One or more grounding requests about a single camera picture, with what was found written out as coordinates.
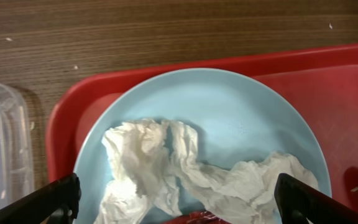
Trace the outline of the light blue plate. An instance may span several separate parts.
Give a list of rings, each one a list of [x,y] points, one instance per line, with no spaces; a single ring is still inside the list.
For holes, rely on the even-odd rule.
[[[184,122],[198,132],[199,160],[230,169],[271,152],[294,155],[331,195],[326,160],[312,130],[287,100],[244,75],[212,68],[176,70],[150,78],[112,103],[88,133],[74,171],[80,179],[78,223],[93,223],[113,178],[102,136],[124,121]]]

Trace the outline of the white tissue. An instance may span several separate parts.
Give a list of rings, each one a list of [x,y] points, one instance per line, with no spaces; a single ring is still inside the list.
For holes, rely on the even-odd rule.
[[[229,223],[272,223],[274,188],[286,173],[312,188],[313,173],[291,154],[238,162],[231,170],[197,161],[198,134],[180,121],[128,121],[104,133],[113,174],[96,223],[140,223],[152,207],[177,217],[180,189]]]

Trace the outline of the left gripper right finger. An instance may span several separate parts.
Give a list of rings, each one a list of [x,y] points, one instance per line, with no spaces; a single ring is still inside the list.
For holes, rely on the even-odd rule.
[[[285,173],[274,197],[283,224],[358,224],[358,213]]]

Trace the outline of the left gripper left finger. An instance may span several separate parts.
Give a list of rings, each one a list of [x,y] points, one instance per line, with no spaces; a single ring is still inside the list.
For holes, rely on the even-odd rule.
[[[0,209],[0,224],[72,223],[80,198],[80,180],[72,173]]]

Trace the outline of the red snack wrapper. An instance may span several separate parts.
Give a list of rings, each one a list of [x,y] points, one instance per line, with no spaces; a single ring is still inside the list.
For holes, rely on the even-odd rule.
[[[208,211],[195,211],[182,215],[163,224],[230,224]]]

